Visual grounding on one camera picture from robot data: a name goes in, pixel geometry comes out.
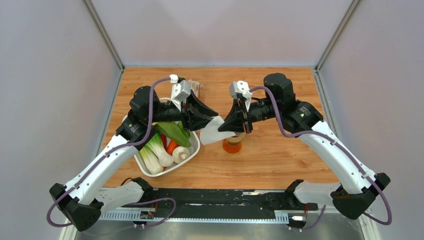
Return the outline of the orange glass carafe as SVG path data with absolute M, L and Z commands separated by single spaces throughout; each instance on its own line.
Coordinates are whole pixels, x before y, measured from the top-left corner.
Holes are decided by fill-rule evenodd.
M 225 139 L 222 142 L 222 147 L 225 152 L 229 154 L 236 154 L 242 149 L 242 142 L 231 142 L 227 139 Z

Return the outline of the white paper coffee filter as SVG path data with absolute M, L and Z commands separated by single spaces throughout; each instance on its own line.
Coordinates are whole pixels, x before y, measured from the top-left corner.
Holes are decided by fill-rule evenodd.
M 232 131 L 219 132 L 218 128 L 225 121 L 221 116 L 215 116 L 203 129 L 200 130 L 200 142 L 202 145 L 208 145 L 224 139 L 234 137 L 236 133 Z

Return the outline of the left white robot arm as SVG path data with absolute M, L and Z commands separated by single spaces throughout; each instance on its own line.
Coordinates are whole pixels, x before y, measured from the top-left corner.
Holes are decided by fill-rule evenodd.
M 157 131 L 154 123 L 182 122 L 190 131 L 204 128 L 217 112 L 206 106 L 190 87 L 181 83 L 172 88 L 172 99 L 161 102 L 153 86 L 138 88 L 130 100 L 129 112 L 107 146 L 77 176 L 65 184 L 55 183 L 49 194 L 53 207 L 68 219 L 68 225 L 83 232 L 91 228 L 104 213 L 137 203 L 147 207 L 153 193 L 144 180 L 102 191 L 104 183 L 118 168 L 133 157 Z

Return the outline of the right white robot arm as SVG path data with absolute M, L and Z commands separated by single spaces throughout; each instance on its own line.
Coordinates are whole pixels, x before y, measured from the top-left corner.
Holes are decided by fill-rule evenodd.
M 336 183 L 311 183 L 295 180 L 285 195 L 286 205 L 298 209 L 303 204 L 321 204 L 337 209 L 343 216 L 356 220 L 381 197 L 389 185 L 386 173 L 376 173 L 346 148 L 331 130 L 321 113 L 309 102 L 298 100 L 293 83 L 282 73 L 271 73 L 259 87 L 265 97 L 254 100 L 254 90 L 239 80 L 229 87 L 233 105 L 219 132 L 249 134 L 253 123 L 276 119 L 282 135 L 297 138 L 310 147 L 332 170 Z

